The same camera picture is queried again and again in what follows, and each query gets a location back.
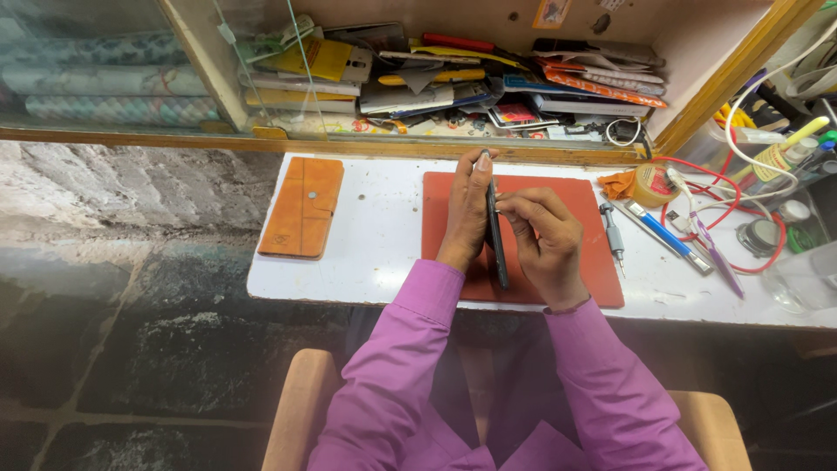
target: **green lid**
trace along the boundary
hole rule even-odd
[[[818,144],[822,144],[826,141],[837,142],[837,131],[828,131],[817,139]]]
[[[804,251],[809,251],[814,248],[814,239],[811,239],[811,236],[808,235],[808,232],[805,229],[801,229],[795,225],[791,225],[788,227],[788,247],[793,253],[802,253]]]

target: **gray screwdriver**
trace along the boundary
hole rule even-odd
[[[598,212],[603,214],[604,219],[608,222],[604,228],[604,233],[608,235],[610,253],[614,254],[616,260],[619,260],[619,266],[622,268],[622,277],[625,277],[625,265],[622,263],[622,253],[625,252],[625,247],[622,245],[622,236],[619,234],[619,228],[614,224],[614,218],[612,216],[614,204],[611,202],[602,203],[598,207]]]

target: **chair armrest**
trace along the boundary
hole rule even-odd
[[[752,471],[729,404],[706,392],[668,391],[680,409],[677,425],[710,471]]]
[[[290,362],[276,418],[270,431],[262,471],[300,471],[326,424],[331,397],[340,376],[331,353],[303,349]]]

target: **smartphone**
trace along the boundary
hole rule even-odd
[[[509,272],[506,270],[506,256],[503,255],[503,239],[500,236],[500,217],[494,209],[497,202],[494,196],[494,179],[488,184],[485,192],[485,202],[488,209],[488,227],[485,228],[485,243],[491,249],[485,254],[488,257],[488,271],[500,282],[500,289],[509,289]]]

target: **wall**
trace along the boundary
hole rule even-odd
[[[0,227],[258,230],[281,154],[0,141]]]

